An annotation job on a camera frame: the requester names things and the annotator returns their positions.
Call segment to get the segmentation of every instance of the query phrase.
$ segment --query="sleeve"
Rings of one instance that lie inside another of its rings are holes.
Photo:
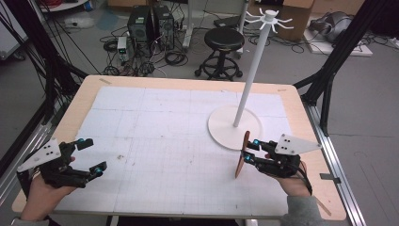
[[[48,225],[49,225],[48,219],[41,221],[26,221],[15,218],[10,226],[48,226]]]
[[[281,226],[327,226],[320,216],[314,197],[288,196],[288,214],[282,216]]]

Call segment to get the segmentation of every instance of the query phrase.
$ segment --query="electronic equipment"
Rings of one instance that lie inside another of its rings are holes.
[[[151,44],[154,41],[151,8],[149,6],[133,6],[127,23],[133,48],[140,54],[150,56]]]
[[[336,43],[351,22],[352,18],[344,12],[328,12],[322,18],[311,20],[309,30],[318,31],[327,41]]]
[[[153,8],[155,40],[161,50],[174,49],[174,18],[167,6]]]
[[[129,61],[130,50],[128,48],[127,37],[118,38],[118,55],[122,63]]]

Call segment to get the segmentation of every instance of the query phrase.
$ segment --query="floor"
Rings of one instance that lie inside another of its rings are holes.
[[[126,25],[128,13],[110,10],[98,4],[89,13],[95,25],[89,29],[74,29],[71,37],[79,45],[99,72],[107,65],[107,54],[101,37]],[[58,13],[63,18],[74,9]],[[196,26],[213,27],[215,15],[195,13]],[[187,53],[188,62],[182,67],[166,66],[149,76],[206,79],[195,77],[194,70],[210,54],[203,43],[206,30],[197,30]],[[81,70],[97,74],[85,57],[62,35],[73,64]],[[327,56],[311,54],[301,45],[303,53],[296,53],[290,46],[271,41],[265,47],[255,82],[293,84],[316,73]],[[343,165],[346,177],[359,204],[367,225],[399,225],[399,121],[396,119],[399,102],[399,50],[377,43],[368,46],[372,57],[351,56],[339,70],[332,91],[328,131]],[[246,81],[256,46],[246,40],[244,53],[237,60],[244,76],[234,81]],[[297,52],[302,50],[293,47]],[[0,61],[0,157],[7,151],[26,123],[43,101],[40,80],[30,61],[9,59]],[[10,210],[19,190],[15,186],[9,196],[0,202],[0,223],[7,224],[16,215]],[[62,225],[105,225],[105,217],[55,216]],[[260,221],[259,225],[279,225],[276,221]],[[331,221],[329,225],[350,225],[348,220]]]

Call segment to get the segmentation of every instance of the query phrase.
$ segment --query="cardboard box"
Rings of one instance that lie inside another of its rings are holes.
[[[349,15],[358,13],[364,0],[317,0],[314,2],[312,13],[325,14],[326,12],[342,11]]]
[[[277,18],[281,20],[293,19],[284,25],[294,27],[294,29],[284,29],[277,26],[278,36],[285,40],[301,40],[311,16],[313,4],[314,0],[284,0],[282,6],[269,6],[250,0],[248,11],[252,15],[261,15],[259,8],[262,8],[263,11],[266,9],[278,10]]]
[[[108,6],[112,8],[131,8],[132,6],[144,6],[150,3],[150,0],[108,0]]]

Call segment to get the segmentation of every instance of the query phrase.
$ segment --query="round white base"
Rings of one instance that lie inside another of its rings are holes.
[[[222,106],[212,112],[208,120],[208,129],[214,140],[220,145],[240,151],[243,147],[244,134],[250,132],[250,136],[260,138],[262,124],[258,117],[251,111],[244,109],[240,123],[234,127],[238,106]]]

